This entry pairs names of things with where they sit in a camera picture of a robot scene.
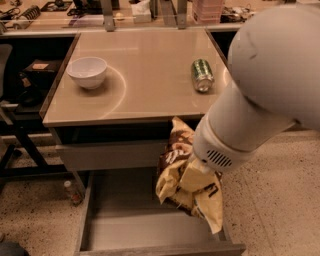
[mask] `open drawer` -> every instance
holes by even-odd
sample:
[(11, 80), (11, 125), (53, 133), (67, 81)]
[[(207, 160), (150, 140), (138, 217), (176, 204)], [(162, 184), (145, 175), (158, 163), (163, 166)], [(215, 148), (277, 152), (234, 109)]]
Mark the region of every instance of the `open drawer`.
[(74, 256), (241, 255), (224, 229), (160, 205), (156, 168), (96, 171), (90, 175)]

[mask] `soda can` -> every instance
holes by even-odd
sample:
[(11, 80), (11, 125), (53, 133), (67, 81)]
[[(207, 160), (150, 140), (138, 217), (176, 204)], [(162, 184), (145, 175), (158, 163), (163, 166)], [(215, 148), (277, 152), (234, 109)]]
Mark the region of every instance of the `soda can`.
[(204, 93), (212, 88), (214, 78), (208, 61), (195, 60), (191, 65), (191, 75), (195, 90)]

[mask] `drawer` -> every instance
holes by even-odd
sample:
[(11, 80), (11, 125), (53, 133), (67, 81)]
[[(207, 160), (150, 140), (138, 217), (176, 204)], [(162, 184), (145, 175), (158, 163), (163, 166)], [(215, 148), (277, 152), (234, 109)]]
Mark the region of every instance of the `drawer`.
[(160, 205), (156, 168), (91, 172), (74, 256), (241, 255), (226, 229)]
[(56, 150), (68, 171), (157, 166), (167, 140), (123, 141), (58, 145)]

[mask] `tiled floor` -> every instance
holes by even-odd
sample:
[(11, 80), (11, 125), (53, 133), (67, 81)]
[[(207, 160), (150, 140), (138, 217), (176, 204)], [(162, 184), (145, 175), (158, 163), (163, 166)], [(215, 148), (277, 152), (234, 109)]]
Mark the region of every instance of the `tiled floor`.
[[(54, 148), (40, 147), (48, 161)], [(225, 220), (245, 256), (320, 255), (320, 133), (286, 132), (238, 170), (224, 174)], [(14, 164), (28, 163), (22, 156)], [(0, 231), (31, 256), (69, 256), (82, 206), (64, 195), (63, 177), (10, 181), (0, 195)]]

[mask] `drawer front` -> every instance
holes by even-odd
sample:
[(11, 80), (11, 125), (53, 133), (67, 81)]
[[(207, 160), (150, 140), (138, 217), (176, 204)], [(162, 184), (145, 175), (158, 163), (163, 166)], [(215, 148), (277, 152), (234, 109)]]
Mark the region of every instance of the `drawer front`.
[(157, 166), (167, 141), (58, 145), (56, 150), (68, 171)]

